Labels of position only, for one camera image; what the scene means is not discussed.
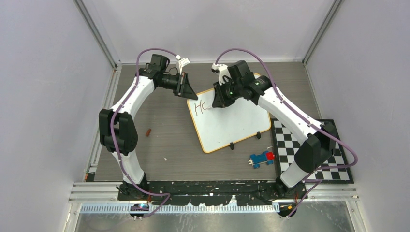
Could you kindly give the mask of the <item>yellow framed whiteboard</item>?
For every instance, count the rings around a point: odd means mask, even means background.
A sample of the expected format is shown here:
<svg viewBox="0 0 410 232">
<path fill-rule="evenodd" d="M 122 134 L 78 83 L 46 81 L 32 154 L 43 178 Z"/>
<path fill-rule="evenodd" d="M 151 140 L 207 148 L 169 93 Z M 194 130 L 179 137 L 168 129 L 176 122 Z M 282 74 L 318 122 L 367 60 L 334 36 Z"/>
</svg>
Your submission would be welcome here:
<svg viewBox="0 0 410 232">
<path fill-rule="evenodd" d="M 214 88 L 197 96 L 198 100 L 188 99 L 187 106 L 205 153 L 228 147 L 271 128 L 270 114 L 252 101 L 239 98 L 229 107 L 204 110 L 212 106 Z"/>
</svg>

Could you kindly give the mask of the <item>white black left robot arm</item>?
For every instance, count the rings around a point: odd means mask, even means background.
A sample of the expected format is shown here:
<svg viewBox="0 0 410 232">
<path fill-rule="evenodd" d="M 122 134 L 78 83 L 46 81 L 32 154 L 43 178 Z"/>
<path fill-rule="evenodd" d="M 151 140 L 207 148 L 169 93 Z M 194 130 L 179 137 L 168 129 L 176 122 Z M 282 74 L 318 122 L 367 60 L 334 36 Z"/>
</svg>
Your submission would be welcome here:
<svg viewBox="0 0 410 232">
<path fill-rule="evenodd" d="M 100 143 L 116 158 L 123 174 L 118 190 L 124 196 L 143 200 L 149 186 L 136 154 L 138 134 L 134 124 L 136 113 L 147 97 L 156 89 L 172 90 L 177 97 L 196 100 L 198 97 L 189 84 L 188 73 L 182 69 L 188 58 L 176 56 L 176 73 L 172 74 L 168 57 L 158 54 L 144 67 L 137 67 L 131 86 L 110 109 L 99 112 Z"/>
</svg>

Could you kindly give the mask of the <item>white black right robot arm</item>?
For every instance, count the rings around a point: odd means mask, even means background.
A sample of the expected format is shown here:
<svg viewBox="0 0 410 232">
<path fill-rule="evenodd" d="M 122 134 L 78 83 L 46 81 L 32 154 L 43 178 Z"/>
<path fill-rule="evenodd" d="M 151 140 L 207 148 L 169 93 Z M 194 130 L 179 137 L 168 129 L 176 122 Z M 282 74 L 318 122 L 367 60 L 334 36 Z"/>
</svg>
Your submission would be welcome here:
<svg viewBox="0 0 410 232">
<path fill-rule="evenodd" d="M 275 180 L 275 195 L 289 198 L 297 184 L 335 154 L 335 126 L 310 118 L 269 77 L 256 77 L 243 60 L 231 65 L 214 63 L 211 71 L 218 74 L 218 81 L 213 84 L 213 108 L 229 107 L 239 98 L 252 101 L 278 119 L 300 144 L 292 164 Z"/>
</svg>

